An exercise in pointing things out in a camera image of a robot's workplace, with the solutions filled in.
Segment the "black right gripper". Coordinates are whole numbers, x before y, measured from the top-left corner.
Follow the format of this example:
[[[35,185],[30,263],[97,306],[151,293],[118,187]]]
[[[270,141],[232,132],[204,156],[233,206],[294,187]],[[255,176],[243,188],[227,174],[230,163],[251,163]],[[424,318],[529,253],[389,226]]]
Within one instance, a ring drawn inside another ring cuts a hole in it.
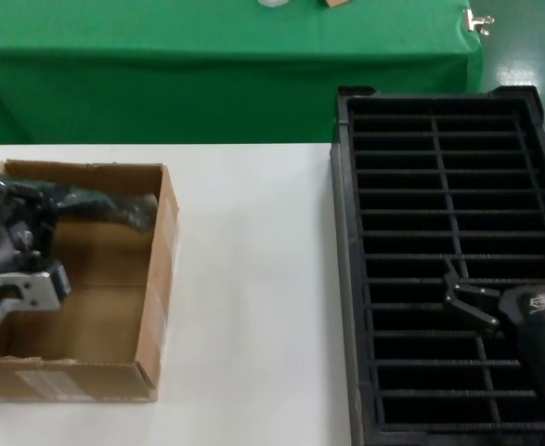
[[[447,258],[445,262],[444,311],[469,330],[498,331],[500,313],[515,336],[545,332],[545,284],[515,287],[502,293],[463,283],[452,261]]]

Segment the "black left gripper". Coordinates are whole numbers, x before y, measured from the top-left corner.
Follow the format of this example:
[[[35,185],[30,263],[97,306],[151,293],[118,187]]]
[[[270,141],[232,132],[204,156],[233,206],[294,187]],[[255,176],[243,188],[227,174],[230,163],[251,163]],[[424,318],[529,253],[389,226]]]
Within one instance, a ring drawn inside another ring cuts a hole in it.
[[[51,256],[56,191],[28,186],[23,178],[0,178],[0,298],[64,298],[70,282]]]

